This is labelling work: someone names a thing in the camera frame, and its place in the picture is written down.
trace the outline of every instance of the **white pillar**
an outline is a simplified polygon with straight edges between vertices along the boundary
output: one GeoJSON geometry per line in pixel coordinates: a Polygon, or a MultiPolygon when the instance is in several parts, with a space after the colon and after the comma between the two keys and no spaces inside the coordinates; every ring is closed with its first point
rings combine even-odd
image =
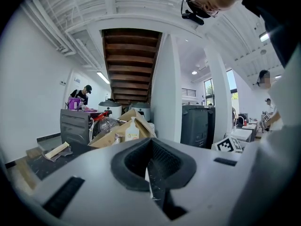
{"type": "Polygon", "coordinates": [[[168,35],[160,45],[150,104],[157,137],[179,143],[182,129],[181,72],[173,35],[168,35]]]}
{"type": "Polygon", "coordinates": [[[217,142],[222,140],[225,133],[230,133],[232,129],[231,91],[221,55],[212,46],[205,48],[205,54],[214,84],[216,107],[213,142],[217,142]]]}

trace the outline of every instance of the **purple container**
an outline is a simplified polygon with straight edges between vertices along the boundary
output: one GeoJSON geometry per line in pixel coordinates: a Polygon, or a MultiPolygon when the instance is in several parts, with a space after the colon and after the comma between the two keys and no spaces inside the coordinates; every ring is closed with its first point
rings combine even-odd
{"type": "Polygon", "coordinates": [[[79,104],[80,104],[80,99],[71,97],[71,98],[69,98],[68,103],[69,103],[69,110],[78,110],[79,104]]]}

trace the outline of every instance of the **black rubber pad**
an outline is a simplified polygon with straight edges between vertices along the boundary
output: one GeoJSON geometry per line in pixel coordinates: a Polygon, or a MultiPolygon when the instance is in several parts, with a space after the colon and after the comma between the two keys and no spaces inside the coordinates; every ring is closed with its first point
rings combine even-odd
{"type": "Polygon", "coordinates": [[[232,166],[232,167],[235,167],[235,165],[237,163],[237,161],[232,161],[232,160],[228,160],[228,159],[224,159],[224,158],[220,158],[220,157],[215,158],[214,161],[221,163],[221,164],[228,165],[228,166],[232,166]]]}
{"type": "Polygon", "coordinates": [[[151,160],[168,189],[186,186],[197,170],[196,162],[189,155],[156,138],[146,138],[117,153],[112,158],[111,171],[127,189],[149,191],[149,183],[144,178],[151,160]]]}
{"type": "Polygon", "coordinates": [[[48,200],[43,208],[53,216],[59,218],[70,203],[76,192],[85,180],[71,177],[61,188],[48,200]]]}

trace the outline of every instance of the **black t-shirt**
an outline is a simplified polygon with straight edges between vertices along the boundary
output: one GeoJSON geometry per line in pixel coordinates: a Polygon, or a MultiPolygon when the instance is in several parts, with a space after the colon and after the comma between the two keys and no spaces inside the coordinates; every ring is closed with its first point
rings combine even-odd
{"type": "Polygon", "coordinates": [[[75,91],[73,91],[70,95],[73,98],[79,98],[80,99],[80,104],[79,107],[81,108],[82,105],[88,105],[88,96],[83,95],[83,93],[81,92],[81,90],[77,93],[77,89],[75,91]]]}
{"type": "Polygon", "coordinates": [[[283,67],[300,43],[300,0],[243,0],[248,10],[261,16],[283,67]]]}

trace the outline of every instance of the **plastic bottle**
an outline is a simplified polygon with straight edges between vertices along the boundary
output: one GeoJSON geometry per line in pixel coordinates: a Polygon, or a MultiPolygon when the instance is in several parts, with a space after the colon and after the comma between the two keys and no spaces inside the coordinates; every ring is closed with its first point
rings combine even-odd
{"type": "Polygon", "coordinates": [[[126,129],[126,141],[131,141],[139,138],[139,129],[135,125],[135,117],[131,118],[131,125],[126,129]]]}
{"type": "Polygon", "coordinates": [[[204,98],[204,96],[202,96],[202,97],[203,97],[203,100],[202,100],[202,105],[206,105],[205,98],[204,98]]]}

